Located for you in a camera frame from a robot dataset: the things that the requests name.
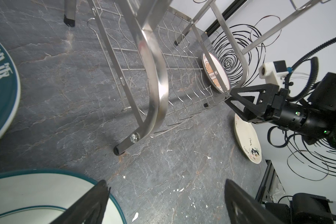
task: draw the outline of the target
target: plate with teal rim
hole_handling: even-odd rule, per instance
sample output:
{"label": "plate with teal rim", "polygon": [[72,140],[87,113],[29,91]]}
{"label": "plate with teal rim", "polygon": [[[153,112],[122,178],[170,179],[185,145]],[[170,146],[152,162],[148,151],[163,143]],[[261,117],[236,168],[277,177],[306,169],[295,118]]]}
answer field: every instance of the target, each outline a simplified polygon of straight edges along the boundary
{"label": "plate with teal rim", "polygon": [[[0,224],[48,224],[66,211],[97,181],[60,169],[0,173]],[[103,224],[127,224],[110,194]]]}
{"label": "plate with teal rim", "polygon": [[18,110],[20,79],[9,53],[0,43],[0,138]]}

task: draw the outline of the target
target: white paint speck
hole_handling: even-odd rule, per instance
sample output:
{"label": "white paint speck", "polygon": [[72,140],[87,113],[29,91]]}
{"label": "white paint speck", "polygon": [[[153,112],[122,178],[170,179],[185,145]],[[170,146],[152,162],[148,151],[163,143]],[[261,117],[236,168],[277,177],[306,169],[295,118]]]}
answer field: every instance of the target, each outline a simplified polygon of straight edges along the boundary
{"label": "white paint speck", "polygon": [[132,219],[132,222],[138,218],[138,212],[134,215],[134,218]]}

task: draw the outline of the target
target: gray stone surface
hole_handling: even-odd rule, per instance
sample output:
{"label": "gray stone surface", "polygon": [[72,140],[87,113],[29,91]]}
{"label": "gray stone surface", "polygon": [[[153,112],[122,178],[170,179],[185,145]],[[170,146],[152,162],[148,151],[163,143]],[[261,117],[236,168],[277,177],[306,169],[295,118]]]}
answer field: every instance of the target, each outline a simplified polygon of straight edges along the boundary
{"label": "gray stone surface", "polygon": [[[103,6],[116,11],[110,2],[103,2]],[[128,223],[136,212],[136,224],[229,223],[223,195],[225,179],[233,179],[255,197],[266,168],[265,162],[251,163],[239,149],[233,111],[220,104],[115,156],[113,147],[138,125],[130,109],[122,110],[112,73],[94,32],[86,24],[92,16],[88,3],[78,1],[76,27],[70,28],[63,23],[63,0],[0,0],[0,42],[12,56],[21,79],[17,115],[0,140],[0,172],[61,168],[104,179],[112,187]],[[124,21],[119,27],[119,16],[108,13],[102,17],[108,33],[120,46],[134,49],[120,32],[121,28],[131,40]],[[184,27],[173,15],[166,17],[165,24],[160,23],[162,28]],[[163,53],[184,55],[181,49],[165,47],[160,41],[172,43],[174,32],[155,32]],[[199,61],[202,51],[192,32],[188,40],[189,49]],[[122,68],[142,68],[135,52],[123,54],[117,51]],[[184,66],[182,61],[186,58],[165,56],[170,68]],[[175,88],[178,96],[184,97],[186,90],[198,102],[189,87],[191,82],[199,88],[193,80],[196,74],[174,72],[178,73],[168,73],[174,76],[170,100],[177,108],[182,103],[172,91]],[[146,111],[149,97],[145,72],[125,74],[137,104]],[[184,102],[189,105],[187,99],[185,96]],[[195,108],[190,105],[187,110],[178,111],[180,119],[196,108],[202,109],[200,102],[194,105]],[[167,124],[174,122],[167,116]]]}

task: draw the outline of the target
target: marble countertop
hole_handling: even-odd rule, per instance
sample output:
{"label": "marble countertop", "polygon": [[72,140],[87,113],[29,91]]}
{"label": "marble countertop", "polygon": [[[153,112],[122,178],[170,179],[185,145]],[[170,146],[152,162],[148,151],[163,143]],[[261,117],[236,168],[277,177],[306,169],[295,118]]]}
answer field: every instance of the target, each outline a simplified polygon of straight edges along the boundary
{"label": "marble countertop", "polygon": [[104,179],[128,223],[136,212],[136,224],[229,223],[225,180],[255,197],[266,168],[237,145],[233,111],[219,104],[115,156],[136,121],[122,111],[87,27],[88,3],[78,1],[73,28],[63,8],[63,0],[0,0],[0,42],[21,80],[17,115],[0,140],[0,172],[60,168]]}

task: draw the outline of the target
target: plate with cartoon print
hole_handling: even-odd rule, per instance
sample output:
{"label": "plate with cartoon print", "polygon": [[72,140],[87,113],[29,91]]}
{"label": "plate with cartoon print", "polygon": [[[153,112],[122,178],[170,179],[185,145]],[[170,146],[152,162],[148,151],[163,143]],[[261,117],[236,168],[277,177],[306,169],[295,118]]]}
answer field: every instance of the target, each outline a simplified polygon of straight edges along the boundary
{"label": "plate with cartoon print", "polygon": [[234,116],[234,133],[244,154],[255,164],[262,159],[261,147],[253,125],[243,121],[237,114]]}

